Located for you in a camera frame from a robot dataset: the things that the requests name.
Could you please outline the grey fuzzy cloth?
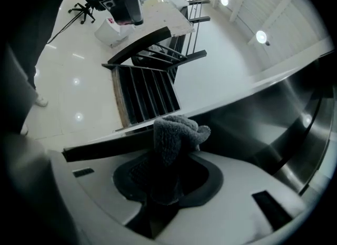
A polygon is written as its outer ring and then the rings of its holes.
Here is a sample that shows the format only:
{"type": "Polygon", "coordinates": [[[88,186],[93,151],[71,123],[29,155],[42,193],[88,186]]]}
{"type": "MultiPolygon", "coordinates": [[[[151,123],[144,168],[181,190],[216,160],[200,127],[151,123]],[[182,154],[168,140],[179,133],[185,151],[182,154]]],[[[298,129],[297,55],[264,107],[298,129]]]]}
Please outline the grey fuzzy cloth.
{"type": "Polygon", "coordinates": [[[209,138],[211,129],[183,115],[160,117],[153,126],[150,197],[157,204],[171,205],[184,195],[181,172],[185,158],[209,138]]]}

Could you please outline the person's black clothing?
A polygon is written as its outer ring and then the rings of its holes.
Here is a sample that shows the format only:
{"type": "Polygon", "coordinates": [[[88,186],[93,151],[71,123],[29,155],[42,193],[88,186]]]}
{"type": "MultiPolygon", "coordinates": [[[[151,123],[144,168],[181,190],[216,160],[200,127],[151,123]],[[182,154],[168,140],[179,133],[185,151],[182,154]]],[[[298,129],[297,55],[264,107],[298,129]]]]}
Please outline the person's black clothing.
{"type": "Polygon", "coordinates": [[[9,42],[20,66],[28,77],[28,83],[36,88],[34,77],[38,59],[52,35],[63,0],[6,0],[5,4],[16,9],[10,17],[9,42]]]}

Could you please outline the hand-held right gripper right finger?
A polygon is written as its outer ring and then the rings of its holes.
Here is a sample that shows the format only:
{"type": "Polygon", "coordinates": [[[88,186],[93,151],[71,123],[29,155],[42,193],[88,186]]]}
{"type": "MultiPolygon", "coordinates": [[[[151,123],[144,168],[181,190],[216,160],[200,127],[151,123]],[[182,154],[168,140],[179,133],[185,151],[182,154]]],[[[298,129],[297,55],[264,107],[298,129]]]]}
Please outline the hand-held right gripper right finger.
{"type": "Polygon", "coordinates": [[[281,243],[307,215],[301,197],[257,166],[207,152],[194,155],[215,164],[223,185],[205,205],[181,209],[156,237],[158,243],[281,243]],[[290,223],[273,230],[253,195],[266,191],[290,223]]]}

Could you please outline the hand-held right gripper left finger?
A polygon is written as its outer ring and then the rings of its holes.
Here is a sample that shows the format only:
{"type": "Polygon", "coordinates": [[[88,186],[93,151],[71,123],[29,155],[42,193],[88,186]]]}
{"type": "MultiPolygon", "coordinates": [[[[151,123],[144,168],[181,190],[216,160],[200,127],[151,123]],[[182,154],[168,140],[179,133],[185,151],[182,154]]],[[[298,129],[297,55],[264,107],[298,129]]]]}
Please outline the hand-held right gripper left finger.
{"type": "Polygon", "coordinates": [[[113,173],[120,165],[146,152],[140,150],[108,158],[69,162],[67,165],[73,172],[92,169],[93,172],[76,178],[86,194],[118,223],[151,239],[150,222],[143,204],[125,198],[113,181],[113,173]]]}

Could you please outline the person's left white shoe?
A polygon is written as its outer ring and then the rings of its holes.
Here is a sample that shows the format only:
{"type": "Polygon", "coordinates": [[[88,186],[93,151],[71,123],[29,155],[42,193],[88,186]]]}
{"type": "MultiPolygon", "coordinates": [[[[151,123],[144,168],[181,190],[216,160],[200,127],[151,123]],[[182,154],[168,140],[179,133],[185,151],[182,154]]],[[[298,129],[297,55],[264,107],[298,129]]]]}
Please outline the person's left white shoe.
{"type": "Polygon", "coordinates": [[[37,94],[37,98],[35,100],[35,105],[39,107],[47,107],[48,100],[43,98],[39,93],[37,94]]]}

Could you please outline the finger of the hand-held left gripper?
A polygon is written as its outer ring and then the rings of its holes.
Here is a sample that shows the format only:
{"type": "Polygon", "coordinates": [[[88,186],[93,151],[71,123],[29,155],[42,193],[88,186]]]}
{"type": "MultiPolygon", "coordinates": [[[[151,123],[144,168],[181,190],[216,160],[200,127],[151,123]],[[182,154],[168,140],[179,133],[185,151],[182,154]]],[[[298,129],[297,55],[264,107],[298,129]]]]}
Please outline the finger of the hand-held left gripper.
{"type": "Polygon", "coordinates": [[[111,14],[116,23],[131,23],[131,17],[125,6],[125,0],[114,0],[115,6],[111,9],[111,14]]]}
{"type": "Polygon", "coordinates": [[[130,21],[134,25],[143,24],[143,12],[140,0],[125,0],[125,7],[130,17],[130,21]]]}

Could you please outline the white waste bin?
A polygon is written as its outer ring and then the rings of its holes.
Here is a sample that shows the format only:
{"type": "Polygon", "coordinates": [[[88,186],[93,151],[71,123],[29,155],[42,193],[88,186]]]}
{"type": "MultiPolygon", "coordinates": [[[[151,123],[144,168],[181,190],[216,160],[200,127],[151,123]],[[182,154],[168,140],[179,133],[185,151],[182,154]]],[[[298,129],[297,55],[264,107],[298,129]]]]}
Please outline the white waste bin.
{"type": "Polygon", "coordinates": [[[99,41],[113,48],[128,38],[134,30],[134,25],[118,25],[113,18],[107,17],[94,34],[99,41]]]}

